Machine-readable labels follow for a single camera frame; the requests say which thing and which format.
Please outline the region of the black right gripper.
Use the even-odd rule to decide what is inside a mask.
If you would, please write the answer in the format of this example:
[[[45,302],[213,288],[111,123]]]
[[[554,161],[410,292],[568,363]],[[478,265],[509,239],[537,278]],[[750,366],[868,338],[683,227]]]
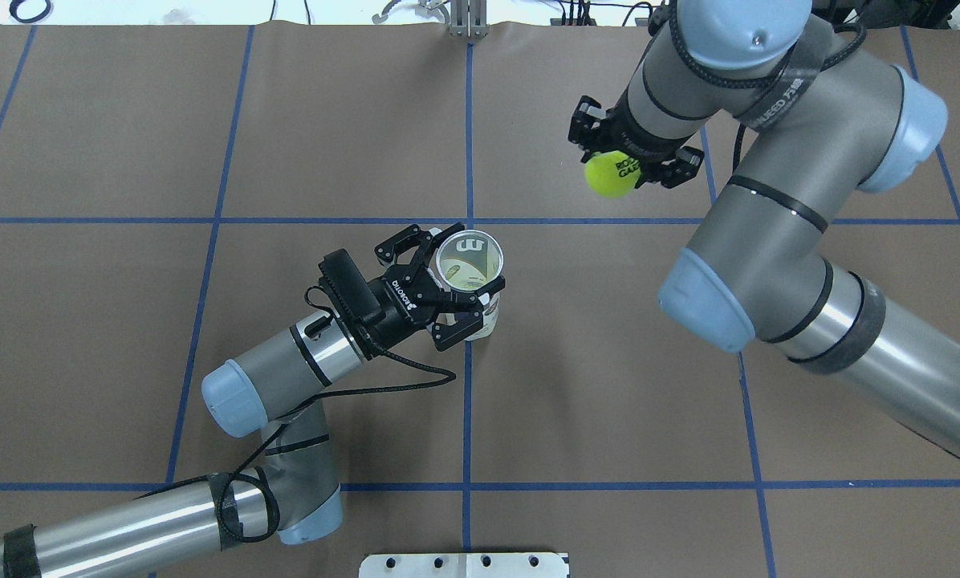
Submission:
[[[705,153],[683,146],[673,154],[673,140],[645,131],[626,104],[604,108],[592,96],[581,96],[569,120],[568,141],[582,150],[580,161],[595,155],[624,153],[638,160],[637,188],[657,184],[671,189],[695,178]]]

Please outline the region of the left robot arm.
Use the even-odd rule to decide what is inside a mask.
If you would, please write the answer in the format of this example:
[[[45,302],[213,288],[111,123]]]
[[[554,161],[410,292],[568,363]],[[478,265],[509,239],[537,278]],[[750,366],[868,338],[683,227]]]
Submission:
[[[303,294],[331,251],[377,277],[370,253],[402,227],[223,223],[213,242],[208,223],[0,223],[0,542],[237,467],[259,434],[224,433],[202,377],[310,314]],[[462,482],[465,347],[436,352],[417,333],[393,348],[455,371],[451,385],[325,401],[342,482]],[[274,537],[157,577],[326,576],[331,545],[359,542],[354,576],[382,541],[461,547],[461,491],[342,498],[322,541]]]

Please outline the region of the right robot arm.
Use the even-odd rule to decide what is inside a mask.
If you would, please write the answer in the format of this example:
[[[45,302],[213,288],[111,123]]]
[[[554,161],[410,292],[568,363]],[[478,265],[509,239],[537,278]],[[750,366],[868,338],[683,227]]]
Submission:
[[[891,190],[934,153],[945,101],[810,1],[671,1],[649,29],[618,102],[573,110],[587,169],[615,161],[637,185],[672,188],[699,171],[688,142],[716,113],[756,134],[657,293],[662,310],[723,351],[761,340],[847,381],[960,461],[960,344],[816,249],[852,193]]]

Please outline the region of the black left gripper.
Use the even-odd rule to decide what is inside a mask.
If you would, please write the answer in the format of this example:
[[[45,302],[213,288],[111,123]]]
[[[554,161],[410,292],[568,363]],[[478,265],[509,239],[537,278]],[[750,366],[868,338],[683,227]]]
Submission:
[[[376,245],[374,255],[381,266],[390,268],[414,250],[408,264],[428,264],[448,237],[447,228],[407,226]],[[431,330],[437,351],[446,351],[480,332],[486,307],[506,286],[505,278],[496,277],[479,289],[458,291],[442,289],[430,270],[411,281],[406,277],[406,273],[393,273],[368,282],[382,312],[382,319],[369,328],[377,343],[402,343],[417,332]],[[437,320],[440,314],[457,317],[449,324]]]

